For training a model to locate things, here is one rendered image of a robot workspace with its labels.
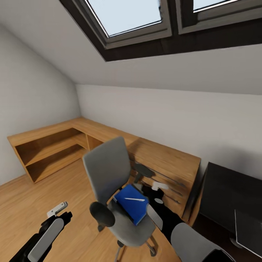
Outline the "swivel chair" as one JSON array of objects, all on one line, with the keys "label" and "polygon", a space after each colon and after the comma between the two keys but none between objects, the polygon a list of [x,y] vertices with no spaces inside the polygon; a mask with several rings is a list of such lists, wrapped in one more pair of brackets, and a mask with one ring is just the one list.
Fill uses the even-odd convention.
[{"label": "swivel chair", "polygon": [[[150,216],[145,214],[135,226],[113,199],[107,204],[116,191],[123,190],[131,174],[125,139],[122,136],[111,139],[87,152],[82,160],[97,200],[90,205],[90,212],[98,222],[98,231],[103,230],[103,225],[107,226],[118,239],[119,247],[114,262],[117,262],[120,249],[124,245],[137,248],[146,244],[151,256],[154,257],[155,248],[152,248],[147,241],[157,226]],[[141,164],[135,164],[134,169],[138,174],[131,186],[143,195],[142,184],[138,181],[142,175],[151,178],[153,173]],[[149,200],[147,196],[144,197]]]}]

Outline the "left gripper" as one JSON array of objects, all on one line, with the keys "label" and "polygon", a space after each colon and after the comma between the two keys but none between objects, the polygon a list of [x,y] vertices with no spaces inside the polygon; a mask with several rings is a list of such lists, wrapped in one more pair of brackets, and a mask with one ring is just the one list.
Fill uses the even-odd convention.
[{"label": "left gripper", "polygon": [[72,213],[65,212],[60,217],[64,220],[64,225],[67,225],[71,221]]}]

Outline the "folder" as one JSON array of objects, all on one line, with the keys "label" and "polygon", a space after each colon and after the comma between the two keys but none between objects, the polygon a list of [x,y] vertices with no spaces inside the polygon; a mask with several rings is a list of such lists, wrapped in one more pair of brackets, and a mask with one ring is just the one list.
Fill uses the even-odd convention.
[{"label": "folder", "polygon": [[[127,198],[140,199],[142,202]],[[113,200],[125,212],[135,226],[137,226],[144,218],[144,215],[147,214],[147,204],[149,201],[130,184],[119,191]]]}]

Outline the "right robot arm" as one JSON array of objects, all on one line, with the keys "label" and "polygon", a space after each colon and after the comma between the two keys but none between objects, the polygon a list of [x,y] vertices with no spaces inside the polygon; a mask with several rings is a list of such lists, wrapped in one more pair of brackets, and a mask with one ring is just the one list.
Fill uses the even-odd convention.
[{"label": "right robot arm", "polygon": [[182,262],[236,262],[231,255],[209,241],[184,222],[177,213],[164,205],[162,189],[168,185],[153,182],[153,187],[142,185],[143,196],[149,198],[147,214],[166,236]]}]

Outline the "notebook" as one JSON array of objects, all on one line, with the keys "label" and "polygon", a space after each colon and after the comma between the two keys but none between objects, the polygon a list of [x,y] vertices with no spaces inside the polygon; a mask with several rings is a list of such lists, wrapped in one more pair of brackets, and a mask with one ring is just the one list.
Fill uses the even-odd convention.
[{"label": "notebook", "polygon": [[236,242],[262,258],[262,221],[235,210]]}]

